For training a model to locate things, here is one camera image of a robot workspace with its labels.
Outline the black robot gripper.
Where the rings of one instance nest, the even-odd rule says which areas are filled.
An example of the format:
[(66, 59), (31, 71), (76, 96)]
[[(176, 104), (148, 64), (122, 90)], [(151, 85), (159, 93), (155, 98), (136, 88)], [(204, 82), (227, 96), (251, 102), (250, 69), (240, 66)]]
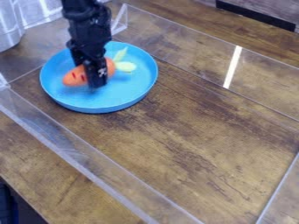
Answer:
[(106, 44), (111, 38), (111, 9), (106, 5), (67, 5), (64, 17), (70, 21), (70, 48), (75, 66), (83, 64), (88, 87), (108, 83)]

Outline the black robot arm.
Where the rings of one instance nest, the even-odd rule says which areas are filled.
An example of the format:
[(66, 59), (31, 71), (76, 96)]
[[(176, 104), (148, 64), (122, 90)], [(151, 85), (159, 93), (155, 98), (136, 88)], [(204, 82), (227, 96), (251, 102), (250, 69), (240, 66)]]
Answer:
[(70, 22), (67, 47), (76, 66), (83, 65), (88, 87), (108, 83), (106, 44), (112, 40), (111, 9), (98, 0), (60, 0), (62, 13)]

